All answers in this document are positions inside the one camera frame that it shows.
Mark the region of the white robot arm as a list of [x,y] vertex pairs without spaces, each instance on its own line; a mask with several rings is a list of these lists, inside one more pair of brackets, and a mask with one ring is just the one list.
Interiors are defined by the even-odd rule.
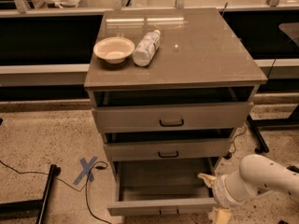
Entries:
[[217,203],[208,214],[212,224],[229,224],[233,209],[272,192],[299,201],[299,174],[262,155],[244,157],[238,169],[229,175],[200,173],[198,177],[212,189]]

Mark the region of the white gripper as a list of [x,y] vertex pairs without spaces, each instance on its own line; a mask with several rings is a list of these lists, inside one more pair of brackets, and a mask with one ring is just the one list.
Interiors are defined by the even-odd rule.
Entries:
[[213,207],[212,211],[208,213],[208,218],[212,221],[212,224],[229,224],[232,216],[232,211],[230,209],[238,207],[239,202],[232,197],[226,188],[226,176],[216,177],[214,175],[200,173],[198,177],[203,179],[209,188],[212,188],[215,201],[219,206],[223,207]]

